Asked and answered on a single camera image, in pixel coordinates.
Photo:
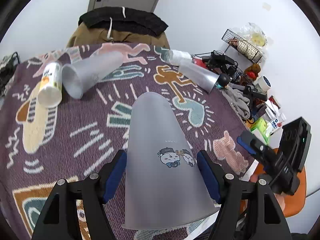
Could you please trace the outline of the person's right hand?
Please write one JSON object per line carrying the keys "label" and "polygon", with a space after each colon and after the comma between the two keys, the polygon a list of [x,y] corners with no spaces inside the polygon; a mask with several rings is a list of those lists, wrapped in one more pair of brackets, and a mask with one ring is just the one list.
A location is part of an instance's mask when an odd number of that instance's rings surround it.
{"label": "person's right hand", "polygon": [[[253,183],[256,183],[258,181],[258,175],[257,174],[253,174],[251,175],[250,179],[249,179],[250,182],[253,182]],[[282,196],[281,194],[274,194],[276,200],[278,201],[278,204],[280,205],[281,207],[281,210],[284,211],[285,209],[285,198],[284,196]]]}

